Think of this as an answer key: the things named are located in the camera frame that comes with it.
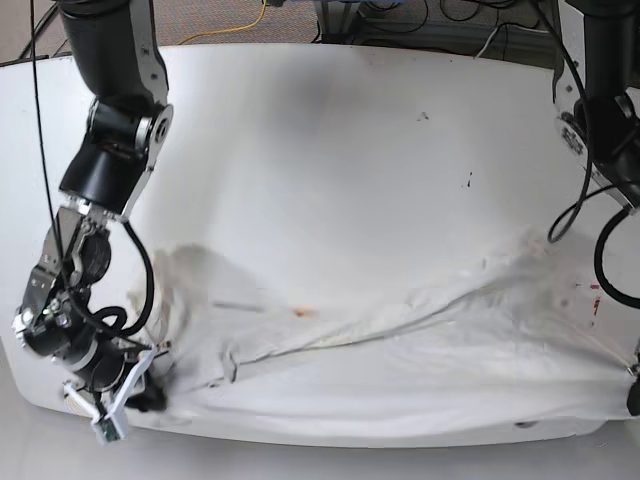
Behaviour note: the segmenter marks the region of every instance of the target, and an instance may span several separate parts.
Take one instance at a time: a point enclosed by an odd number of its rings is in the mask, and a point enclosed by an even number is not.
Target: wrinkled cloth
[[[360,438],[627,418],[633,351],[596,328],[590,248],[527,232],[447,278],[326,308],[233,285],[202,247],[156,252],[147,334],[171,341],[169,411]]]

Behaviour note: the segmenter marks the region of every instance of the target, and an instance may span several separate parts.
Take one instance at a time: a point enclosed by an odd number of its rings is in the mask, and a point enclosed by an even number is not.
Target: white table
[[[548,226],[579,191],[582,171],[554,130],[545,70],[347,46],[203,45],[162,53],[176,113],[132,223],[150,251],[206,245],[293,304],[366,297],[411,285],[425,271],[451,271],[526,226]],[[84,134],[91,95],[71,58],[41,62],[39,72],[57,185]],[[0,335],[22,395],[63,410],[68,374],[22,351],[10,328],[48,228],[30,75],[29,65],[0,70]],[[595,199],[576,231],[595,237],[617,208]],[[640,272],[639,233],[635,221],[621,227],[607,265],[631,293]],[[131,272],[140,269],[121,229],[112,246],[94,308],[124,304]],[[640,336],[635,312],[606,301],[600,310],[596,328],[632,351]],[[130,418],[156,428],[142,415]],[[598,425],[507,425],[370,446],[552,438]],[[171,430],[307,443],[224,420]]]

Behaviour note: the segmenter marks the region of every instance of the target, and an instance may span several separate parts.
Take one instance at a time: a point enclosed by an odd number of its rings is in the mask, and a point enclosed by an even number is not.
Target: yellow cable
[[[211,32],[196,33],[194,35],[188,36],[183,41],[181,41],[178,45],[184,45],[185,43],[190,42],[191,40],[195,40],[196,38],[200,38],[200,37],[208,37],[209,35],[217,35],[219,33],[241,32],[243,30],[248,30],[249,28],[255,27],[257,24],[260,23],[260,21],[264,17],[264,12],[266,10],[267,10],[267,1],[263,0],[262,10],[260,11],[260,15],[258,16],[258,18],[257,18],[257,20],[255,22],[253,22],[253,23],[251,23],[249,25],[245,25],[244,27],[225,28],[224,30],[213,30]]]

